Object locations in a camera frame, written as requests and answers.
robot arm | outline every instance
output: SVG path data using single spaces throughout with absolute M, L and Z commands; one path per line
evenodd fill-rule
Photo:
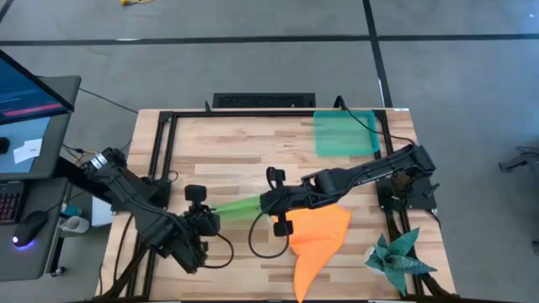
M 135 218 L 141 240 L 158 255 L 171 255 L 189 274 L 205 264 L 207 242 L 200 236 L 216 236 L 219 216 L 201 203 L 205 188 L 189 185 L 186 199 L 192 200 L 189 211 L 182 215 L 164 210 L 169 196 L 169 182 L 153 182 L 138 178 L 126 167 L 124 154 L 107 148 L 83 165 L 86 176 L 106 185 L 105 195 L 113 206 L 128 210 Z
M 353 187 L 377 181 L 388 175 L 396 176 L 393 182 L 399 191 L 406 191 L 412 182 L 432 175 L 436 167 L 422 146 L 408 145 L 389 157 L 344 169 L 324 169 L 302 178 L 298 186 L 285 186 L 285 172 L 272 167 L 266 175 L 272 189 L 260 195 L 260 208 L 268 215 L 277 215 L 275 235 L 282 237 L 293 233 L 293 226 L 286 221 L 286 212 L 295 209 L 316 209 L 337 203 Z

green plastic object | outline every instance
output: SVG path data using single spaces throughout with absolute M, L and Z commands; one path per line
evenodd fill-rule
M 372 111 L 352 111 L 351 113 L 370 129 L 376 129 L 375 116 Z M 314 137 L 316 152 L 319 156 L 367 156 L 380 150 L 378 134 L 363 127 L 347 111 L 315 112 Z
M 260 196 L 254 196 L 213 207 L 224 221 L 254 220 L 260 214 Z

teal artificial plant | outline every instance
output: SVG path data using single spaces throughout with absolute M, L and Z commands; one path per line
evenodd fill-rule
M 418 234 L 419 228 L 416 228 L 405 233 L 389 245 L 387 245 L 386 238 L 382 234 L 378 239 L 378 243 L 374 246 L 374 253 L 365 262 L 366 266 L 382 271 L 389 282 L 403 295 L 406 295 L 404 274 L 425 274 L 436 271 L 435 268 L 431 268 L 418 259 L 407 256 L 418 239 Z

orange cloth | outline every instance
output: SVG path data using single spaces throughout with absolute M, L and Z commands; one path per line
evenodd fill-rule
M 318 272 L 343 245 L 351 216 L 337 205 L 286 213 L 286 219 L 294 226 L 290 246 L 297 255 L 294 291 L 300 303 Z

wooden tabletop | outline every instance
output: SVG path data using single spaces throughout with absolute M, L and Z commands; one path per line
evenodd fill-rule
M 158 114 L 156 109 L 141 110 L 136 121 L 128 165 L 141 177 L 148 172 Z M 409 111 L 387 109 L 387 117 L 392 135 L 416 141 Z M 179 178 L 173 183 L 169 211 L 180 214 L 187 210 L 189 204 L 184 199 L 184 186 L 190 183 L 205 185 L 208 188 L 206 203 L 219 205 L 269 190 L 265 179 L 268 166 L 285 169 L 286 183 L 298 184 L 300 177 L 324 168 L 353 167 L 374 159 L 318 157 L 314 151 L 312 129 L 312 117 L 180 118 L 171 161 L 171 169 L 179 173 Z M 163 163 L 167 133 L 168 129 L 165 129 L 159 165 Z M 393 140 L 392 143 L 397 150 L 406 142 Z M 382 137 L 381 146 L 385 156 Z M 344 245 L 312 283 L 306 299 L 398 298 L 398 292 L 385 277 L 371 274 L 363 264 L 364 252 L 376 243 L 380 234 L 384 233 L 388 238 L 386 218 L 378 206 L 375 184 L 352 189 L 339 205 L 353 214 Z M 408 217 L 412 228 L 421 227 L 415 244 L 419 259 L 437 268 L 433 277 L 444 289 L 454 292 L 438 224 L 423 210 L 410 210 Z M 105 291 L 112 285 L 115 258 L 127 218 L 127 214 L 117 215 L 112 224 L 103 262 Z M 197 274 L 186 274 L 172 257 L 157 257 L 151 300 L 294 300 L 296 256 L 289 248 L 289 252 L 276 259 L 256 258 L 247 244 L 251 223 L 221 223 L 221 234 L 230 239 L 236 252 L 226 268 L 200 268 Z M 129 263 L 135 238 L 135 225 L 131 223 L 120 257 L 119 273 Z M 208 264 L 217 265 L 228 260 L 230 249 L 225 242 L 216 237 L 205 240 L 210 243 Z M 253 243 L 259 253 L 273 254 L 281 250 L 285 239 L 273 236 L 270 218 L 267 218 L 260 220 L 255 228 Z M 141 267 L 136 294 L 141 293 L 145 266 Z M 411 279 L 408 279 L 408 291 L 413 292 L 413 289 Z

